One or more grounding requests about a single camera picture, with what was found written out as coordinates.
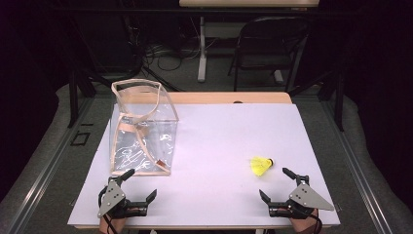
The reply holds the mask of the yellow shuttlecock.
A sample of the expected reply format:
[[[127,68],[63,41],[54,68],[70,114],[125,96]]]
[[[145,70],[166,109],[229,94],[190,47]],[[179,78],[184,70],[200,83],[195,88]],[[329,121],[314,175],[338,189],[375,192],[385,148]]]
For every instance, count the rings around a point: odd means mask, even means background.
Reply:
[[[256,176],[262,176],[274,165],[271,158],[255,156],[250,160],[250,168]]]

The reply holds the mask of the white-legged desk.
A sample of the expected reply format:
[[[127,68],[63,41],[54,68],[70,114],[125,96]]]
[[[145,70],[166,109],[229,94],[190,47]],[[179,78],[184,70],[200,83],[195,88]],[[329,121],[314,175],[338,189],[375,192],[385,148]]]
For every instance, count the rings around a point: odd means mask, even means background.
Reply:
[[[319,0],[179,0],[179,6],[189,10],[244,10],[255,9],[312,9],[319,5]],[[236,38],[243,22],[211,22],[200,17],[200,61],[198,81],[203,83],[207,77],[207,38]]]

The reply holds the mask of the black metal stand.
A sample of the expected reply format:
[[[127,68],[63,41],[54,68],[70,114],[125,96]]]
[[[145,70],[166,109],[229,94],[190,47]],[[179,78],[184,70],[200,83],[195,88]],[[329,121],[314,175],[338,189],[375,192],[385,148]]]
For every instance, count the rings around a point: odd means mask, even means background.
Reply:
[[[294,97],[311,87],[315,84],[321,83],[321,88],[318,92],[318,99],[321,101],[328,101],[331,99],[332,95],[335,95],[334,104],[334,123],[338,129],[343,132],[343,102],[344,102],[344,75],[340,71],[327,71],[321,74],[321,76],[316,77],[309,81],[308,83],[293,88],[287,93]]]
[[[92,81],[93,73],[88,69],[73,71],[69,75],[69,98],[70,98],[70,122],[69,128],[72,128],[79,116],[78,108],[78,91],[81,91],[86,98],[93,98],[96,90]]]

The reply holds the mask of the person's right hand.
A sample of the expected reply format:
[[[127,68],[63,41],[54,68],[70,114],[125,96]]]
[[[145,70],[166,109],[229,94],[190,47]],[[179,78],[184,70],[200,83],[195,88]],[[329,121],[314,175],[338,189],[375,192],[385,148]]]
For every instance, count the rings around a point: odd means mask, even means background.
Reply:
[[[319,211],[314,210],[312,212],[312,215],[309,217],[306,217],[305,219],[294,219],[291,218],[289,221],[291,222],[291,225],[293,227],[294,232],[301,232],[305,229],[311,228],[316,231],[320,231],[321,227],[318,221],[316,220],[316,217],[319,216]]]

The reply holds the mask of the person's left hand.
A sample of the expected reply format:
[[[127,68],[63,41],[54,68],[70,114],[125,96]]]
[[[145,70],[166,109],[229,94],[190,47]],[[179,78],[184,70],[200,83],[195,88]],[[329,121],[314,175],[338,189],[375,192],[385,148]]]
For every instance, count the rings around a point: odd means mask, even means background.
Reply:
[[[126,221],[127,221],[125,218],[120,218],[120,219],[108,218],[108,220],[110,221],[111,225],[116,230],[117,234],[120,234],[122,232],[122,230],[125,227]],[[114,234],[113,230],[111,229],[111,227],[109,226],[108,222],[105,220],[104,217],[100,219],[98,234]]]

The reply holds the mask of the aluminium floor rail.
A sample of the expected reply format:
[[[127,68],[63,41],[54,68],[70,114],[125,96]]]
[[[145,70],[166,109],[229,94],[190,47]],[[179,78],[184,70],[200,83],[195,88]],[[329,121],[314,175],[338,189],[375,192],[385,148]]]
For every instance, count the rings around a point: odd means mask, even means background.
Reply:
[[[338,127],[334,119],[334,110],[332,105],[328,101],[322,101],[321,106],[329,123],[332,125],[332,129],[336,137],[338,138],[340,144],[342,145],[345,151],[345,162],[347,168],[349,169],[358,193],[361,196],[361,199],[366,207],[370,218],[376,228],[378,234],[394,234],[384,213],[379,205],[379,202],[373,193],[371,186],[369,185],[364,172],[361,169],[359,161],[355,152],[353,151],[346,135]]]
[[[78,117],[69,125],[69,103],[59,103],[56,116],[45,132],[6,198],[0,203],[0,229],[4,234],[19,234],[31,218],[63,159],[69,141],[93,104],[92,97],[81,100]]]

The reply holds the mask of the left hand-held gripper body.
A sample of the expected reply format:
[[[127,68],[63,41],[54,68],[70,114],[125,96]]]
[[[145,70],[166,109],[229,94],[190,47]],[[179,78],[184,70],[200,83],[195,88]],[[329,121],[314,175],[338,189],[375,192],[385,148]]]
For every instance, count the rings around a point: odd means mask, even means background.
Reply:
[[[98,217],[109,215],[112,218],[126,218],[133,216],[147,216],[147,202],[131,202],[127,199],[125,192],[111,180],[103,189],[98,200]]]

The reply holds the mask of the black folding chair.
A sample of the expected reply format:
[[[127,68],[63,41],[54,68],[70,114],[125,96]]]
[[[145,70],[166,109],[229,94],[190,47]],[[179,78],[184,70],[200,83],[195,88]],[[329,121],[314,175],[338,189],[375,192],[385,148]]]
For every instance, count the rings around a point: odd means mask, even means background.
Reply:
[[[262,17],[249,21],[240,31],[228,74],[235,70],[234,91],[240,70],[287,70],[287,92],[298,51],[308,36],[311,24],[304,18]]]

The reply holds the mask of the clear bag with beige trim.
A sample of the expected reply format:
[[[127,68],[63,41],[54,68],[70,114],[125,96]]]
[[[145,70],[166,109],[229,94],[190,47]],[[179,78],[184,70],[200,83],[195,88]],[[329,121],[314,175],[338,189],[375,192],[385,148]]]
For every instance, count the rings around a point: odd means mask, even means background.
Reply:
[[[168,176],[179,117],[159,82],[132,78],[114,82],[109,122],[110,171],[121,175]]]

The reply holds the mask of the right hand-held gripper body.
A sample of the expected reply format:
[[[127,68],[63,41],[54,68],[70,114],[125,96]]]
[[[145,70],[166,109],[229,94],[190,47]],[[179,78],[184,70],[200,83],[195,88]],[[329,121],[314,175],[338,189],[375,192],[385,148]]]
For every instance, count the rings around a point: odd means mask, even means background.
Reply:
[[[307,176],[296,177],[297,187],[283,202],[268,199],[270,217],[307,218],[315,209],[333,211],[334,207],[316,192],[309,184]]]

